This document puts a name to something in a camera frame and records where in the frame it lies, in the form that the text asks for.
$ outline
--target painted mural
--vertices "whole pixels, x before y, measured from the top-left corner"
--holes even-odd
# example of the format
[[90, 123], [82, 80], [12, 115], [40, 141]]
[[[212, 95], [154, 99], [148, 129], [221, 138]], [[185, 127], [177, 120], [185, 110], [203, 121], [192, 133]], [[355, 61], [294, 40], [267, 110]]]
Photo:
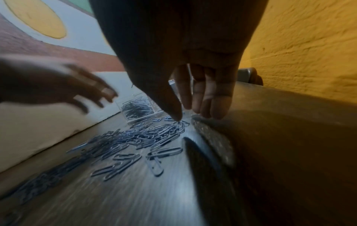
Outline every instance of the painted mural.
[[88, 0], [0, 0], [0, 53], [48, 55], [124, 71]]

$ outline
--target white wall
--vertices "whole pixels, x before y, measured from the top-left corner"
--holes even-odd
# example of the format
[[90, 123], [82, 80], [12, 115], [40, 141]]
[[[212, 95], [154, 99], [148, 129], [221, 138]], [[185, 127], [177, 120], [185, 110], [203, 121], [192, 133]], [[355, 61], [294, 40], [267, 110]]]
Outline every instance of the white wall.
[[[131, 87], [126, 72], [98, 72], [113, 86], [119, 98], [140, 93]], [[118, 106], [103, 101], [98, 108], [85, 100], [89, 114], [83, 115], [67, 104], [25, 106], [0, 104], [0, 172], [50, 147], [63, 139], [95, 125], [119, 112]]]

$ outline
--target yellow wall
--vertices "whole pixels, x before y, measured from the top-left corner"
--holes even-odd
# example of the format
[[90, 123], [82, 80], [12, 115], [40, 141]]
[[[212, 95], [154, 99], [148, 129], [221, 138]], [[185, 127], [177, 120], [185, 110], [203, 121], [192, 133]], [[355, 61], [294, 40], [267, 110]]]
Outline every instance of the yellow wall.
[[240, 67], [264, 86], [357, 103], [357, 0], [270, 0]]

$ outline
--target hand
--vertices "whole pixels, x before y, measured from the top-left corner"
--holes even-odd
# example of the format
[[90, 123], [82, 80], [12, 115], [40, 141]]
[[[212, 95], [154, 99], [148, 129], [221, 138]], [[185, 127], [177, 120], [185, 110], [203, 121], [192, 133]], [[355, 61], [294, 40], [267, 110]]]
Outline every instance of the hand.
[[25, 55], [0, 57], [0, 99], [23, 104], [69, 103], [84, 113], [88, 108], [75, 96], [83, 96], [99, 107], [101, 98], [112, 102], [118, 96], [101, 78], [73, 62]]
[[181, 104], [167, 82], [172, 72], [186, 109], [206, 118], [224, 117], [240, 59], [267, 0], [91, 0], [91, 4], [133, 84], [180, 120]]

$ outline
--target yellow circle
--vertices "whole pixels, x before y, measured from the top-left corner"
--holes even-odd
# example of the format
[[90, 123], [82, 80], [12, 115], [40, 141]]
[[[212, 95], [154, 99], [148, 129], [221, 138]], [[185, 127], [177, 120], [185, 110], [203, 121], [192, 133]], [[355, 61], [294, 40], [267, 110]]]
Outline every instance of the yellow circle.
[[41, 0], [5, 0], [9, 9], [32, 29], [52, 38], [63, 38], [67, 31], [57, 14]]

